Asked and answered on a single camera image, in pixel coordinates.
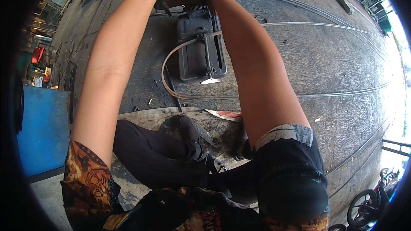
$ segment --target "workshop floor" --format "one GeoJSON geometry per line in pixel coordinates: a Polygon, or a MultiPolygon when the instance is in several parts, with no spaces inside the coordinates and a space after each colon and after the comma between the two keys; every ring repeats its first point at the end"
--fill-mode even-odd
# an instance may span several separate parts
{"type": "MultiPolygon", "coordinates": [[[[93,41],[103,22],[122,1],[91,0],[82,6],[85,0],[73,0],[53,37],[52,44],[60,49],[52,85],[71,91],[71,119],[75,115],[93,41]]],[[[332,23],[317,13],[280,0],[236,1],[260,23],[332,23]]],[[[377,33],[358,12],[348,15],[338,0],[299,1],[332,13],[355,28],[377,33]]],[[[356,0],[349,1],[370,18],[356,0]]],[[[174,98],[161,84],[160,67],[165,56],[177,45],[177,16],[161,15],[149,19],[120,114],[128,114],[135,107],[150,110],[176,106],[174,98]]],[[[281,53],[290,82],[296,94],[301,96],[300,103],[320,145],[328,179],[330,223],[343,222],[345,209],[352,198],[374,185],[380,169],[381,138],[388,126],[392,124],[398,130],[403,125],[405,85],[401,59],[393,49],[395,44],[392,39],[366,34],[381,48],[376,49],[352,31],[334,27],[287,25],[266,27],[266,30],[281,53]],[[323,95],[373,88],[376,89],[355,95],[323,95]]],[[[169,69],[176,90],[193,95],[237,95],[231,60],[228,54],[226,56],[227,77],[221,83],[206,86],[182,83],[174,56],[170,59],[169,69]]],[[[182,103],[211,110],[241,110],[238,100],[182,103]]],[[[147,192],[138,181],[122,178],[120,172],[113,175],[123,190],[127,190],[122,195],[129,202],[136,203],[147,192]]]]}

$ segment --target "forearm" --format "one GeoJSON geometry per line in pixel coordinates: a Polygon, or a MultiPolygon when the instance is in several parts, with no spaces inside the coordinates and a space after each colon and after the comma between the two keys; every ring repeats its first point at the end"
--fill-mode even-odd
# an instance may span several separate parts
{"type": "Polygon", "coordinates": [[[249,74],[249,68],[260,70],[273,65],[285,70],[270,36],[247,10],[235,0],[211,1],[219,16],[224,42],[236,75],[249,74]]]}
{"type": "Polygon", "coordinates": [[[131,68],[156,0],[124,0],[94,41],[71,139],[111,163],[116,121],[131,68]]]}
{"type": "Polygon", "coordinates": [[[280,53],[265,29],[235,0],[211,1],[233,64],[251,146],[282,124],[309,127],[280,53]]]}

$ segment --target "leg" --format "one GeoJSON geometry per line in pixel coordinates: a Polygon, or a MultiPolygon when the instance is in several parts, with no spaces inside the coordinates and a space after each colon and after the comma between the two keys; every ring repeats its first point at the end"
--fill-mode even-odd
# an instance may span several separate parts
{"type": "Polygon", "coordinates": [[[117,121],[113,151],[140,182],[151,189],[197,186],[200,174],[173,159],[185,159],[192,148],[174,137],[117,121]]]}

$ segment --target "black shoe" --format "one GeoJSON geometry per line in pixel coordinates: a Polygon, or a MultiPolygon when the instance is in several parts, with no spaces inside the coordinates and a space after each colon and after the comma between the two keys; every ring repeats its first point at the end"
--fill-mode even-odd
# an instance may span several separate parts
{"type": "Polygon", "coordinates": [[[206,157],[206,152],[200,144],[200,137],[192,119],[182,116],[180,119],[180,135],[182,141],[192,148],[188,160],[201,161],[206,157]]]}
{"type": "Polygon", "coordinates": [[[233,148],[231,149],[231,156],[236,161],[244,160],[246,157],[244,157],[243,153],[244,153],[244,148],[246,146],[249,147],[250,144],[248,142],[248,136],[245,131],[244,122],[240,122],[240,127],[238,129],[237,135],[235,136],[233,148]]]}

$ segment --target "blue panel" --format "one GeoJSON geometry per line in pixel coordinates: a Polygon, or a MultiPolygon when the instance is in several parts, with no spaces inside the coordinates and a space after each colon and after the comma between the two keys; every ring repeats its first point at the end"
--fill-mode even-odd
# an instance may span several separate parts
{"type": "Polygon", "coordinates": [[[69,91],[24,86],[23,125],[17,140],[26,176],[64,166],[69,99],[69,91]]]}

